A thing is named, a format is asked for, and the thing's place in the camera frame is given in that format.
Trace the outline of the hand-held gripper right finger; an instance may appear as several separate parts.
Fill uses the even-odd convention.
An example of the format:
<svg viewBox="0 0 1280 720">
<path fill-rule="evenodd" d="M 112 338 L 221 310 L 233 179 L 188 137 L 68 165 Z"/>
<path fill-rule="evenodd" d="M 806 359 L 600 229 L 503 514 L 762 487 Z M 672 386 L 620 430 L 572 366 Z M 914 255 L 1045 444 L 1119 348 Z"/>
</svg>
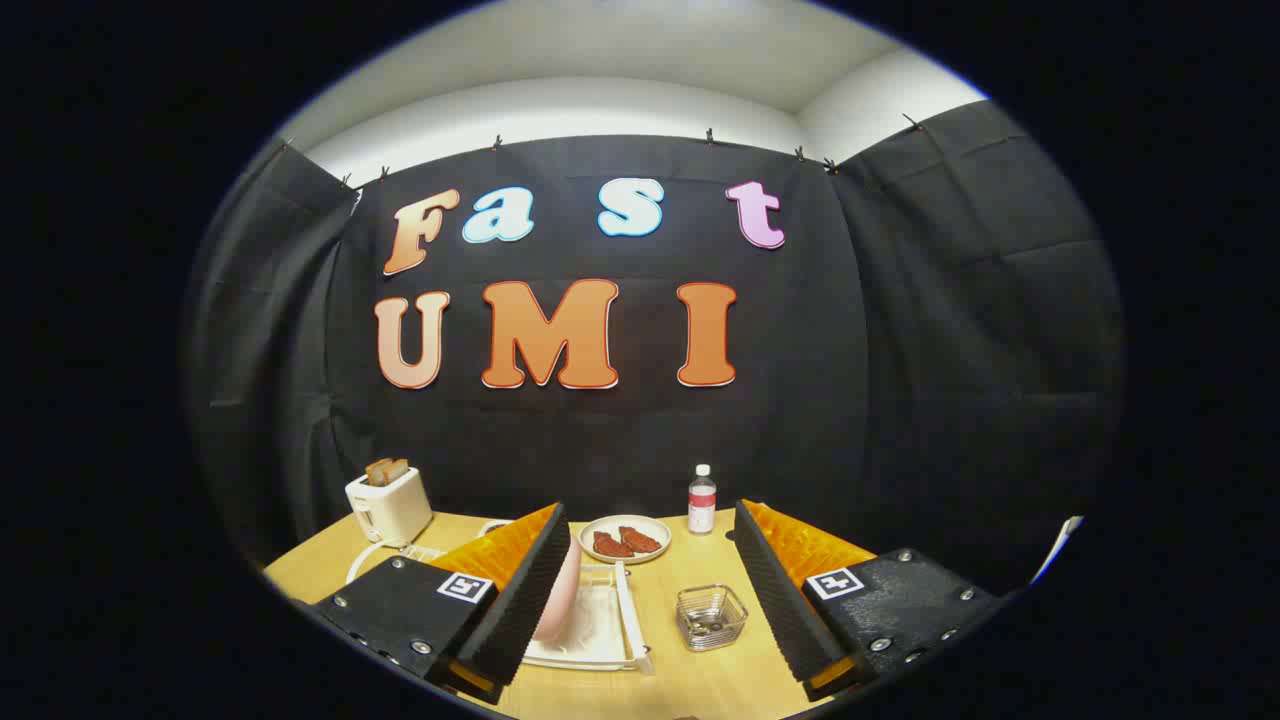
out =
<svg viewBox="0 0 1280 720">
<path fill-rule="evenodd" d="M 736 503 L 733 542 L 810 701 L 922 664 L 1001 607 L 1000 596 L 919 550 L 876 555 L 765 503 Z"/>
</svg>

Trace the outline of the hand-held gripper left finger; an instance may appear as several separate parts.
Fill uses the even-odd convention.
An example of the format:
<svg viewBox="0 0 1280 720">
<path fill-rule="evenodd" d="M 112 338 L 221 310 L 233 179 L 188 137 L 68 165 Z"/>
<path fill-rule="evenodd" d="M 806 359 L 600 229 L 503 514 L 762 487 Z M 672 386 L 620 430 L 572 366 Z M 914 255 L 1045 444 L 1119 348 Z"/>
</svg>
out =
<svg viewBox="0 0 1280 720">
<path fill-rule="evenodd" d="M 298 607 L 422 682 L 495 703 L 570 555 L 556 502 L 429 562 L 394 556 Z"/>
</svg>

